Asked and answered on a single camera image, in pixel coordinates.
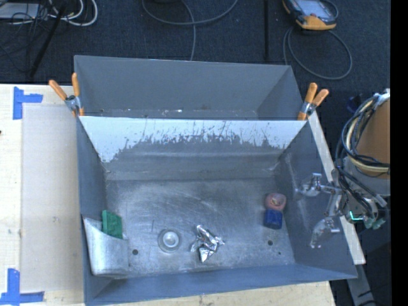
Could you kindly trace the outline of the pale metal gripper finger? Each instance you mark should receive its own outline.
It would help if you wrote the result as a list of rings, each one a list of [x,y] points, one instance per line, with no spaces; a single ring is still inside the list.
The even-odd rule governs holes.
[[[321,173],[312,173],[309,177],[301,180],[295,189],[296,194],[306,197],[315,197],[321,191]]]
[[[323,242],[338,233],[340,233],[340,228],[335,225],[334,219],[325,217],[314,226],[309,245],[311,248],[321,248]]]

